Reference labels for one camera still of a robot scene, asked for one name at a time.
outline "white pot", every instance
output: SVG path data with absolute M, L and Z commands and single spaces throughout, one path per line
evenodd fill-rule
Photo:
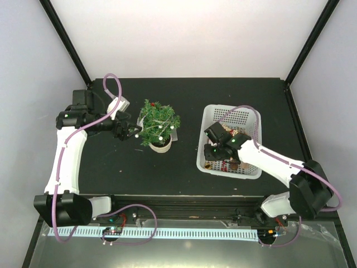
M 164 152 L 167 152 L 170 148 L 171 148 L 171 144 L 172 144 L 172 137 L 170 136 L 170 142 L 168 143 L 168 145 L 164 146 L 164 147 L 156 147 L 152 144 L 149 144 L 150 148 L 153 149 L 154 151 L 156 152 L 159 152 L 159 153 L 164 153 Z

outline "miniature christmas tree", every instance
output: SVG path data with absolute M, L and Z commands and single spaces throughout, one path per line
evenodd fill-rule
M 148 99 L 141 109 L 139 120 L 143 120 L 143 130 L 139 135 L 144 146 L 164 146 L 170 141 L 172 130 L 180 126 L 180 117 L 175 115 L 171 106 L 162 106 L 158 102 L 151 103 Z

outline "white basket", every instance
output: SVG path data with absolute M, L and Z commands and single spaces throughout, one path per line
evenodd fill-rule
M 248 168 L 242 169 L 240 166 L 238 170 L 230 169 L 230 161 L 225 161 L 225 167 L 227 171 L 222 171 L 221 168 L 223 167 L 222 161 L 210 161 L 211 169 L 205 169 L 205 155 L 204 155 L 204 146 L 208 143 L 208 138 L 204 131 L 211 126 L 213 123 L 217 122 L 219 119 L 222 118 L 226 112 L 233 109 L 234 106 L 227 106 L 227 105 L 208 105 L 206 106 L 203 112 L 203 119 L 201 125 L 201 133 L 200 133 L 200 141 L 199 147 L 197 150 L 197 167 L 202 172 L 210 173 L 213 175 L 218 176 L 226 176 L 231 178 L 237 179 L 258 179 L 262 174 L 262 170 L 253 166 L 249 165 Z M 262 144 L 262 120 L 259 115 L 259 129 L 258 129 L 258 142 Z M 253 133 L 255 130 L 256 118 L 255 114 L 252 110 L 248 108 L 239 108 L 229 115 L 227 115 L 222 121 L 222 124 L 225 124 L 229 128 L 233 130 L 239 130 L 239 132 L 246 133 L 250 137 L 253 137 Z

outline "black tabletop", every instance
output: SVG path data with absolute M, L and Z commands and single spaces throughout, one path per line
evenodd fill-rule
M 165 154 L 141 146 L 140 138 L 114 139 L 110 132 L 88 137 L 79 172 L 81 194 L 128 195 L 243 195 L 264 196 L 287 188 L 262 172 L 256 180 L 233 179 L 200 172 L 197 147 L 204 108 L 209 104 L 247 104 L 262 117 L 263 145 L 293 159 L 303 160 L 283 81 L 278 78 L 154 78 L 121 79 L 127 109 L 136 122 L 144 99 L 171 105 L 181 116 L 178 141 Z M 108 88 L 117 94 L 113 79 Z M 95 107 L 103 112 L 110 98 L 96 79 Z

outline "potted plant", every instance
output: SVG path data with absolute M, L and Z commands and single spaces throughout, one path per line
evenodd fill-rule
M 172 143 L 171 133 L 180 126 L 180 117 L 175 115 L 171 106 L 161 105 L 159 102 L 145 100 L 145 105 L 140 111 L 139 125 L 142 131 L 142 145 L 150 146 L 156 152 L 167 152 Z

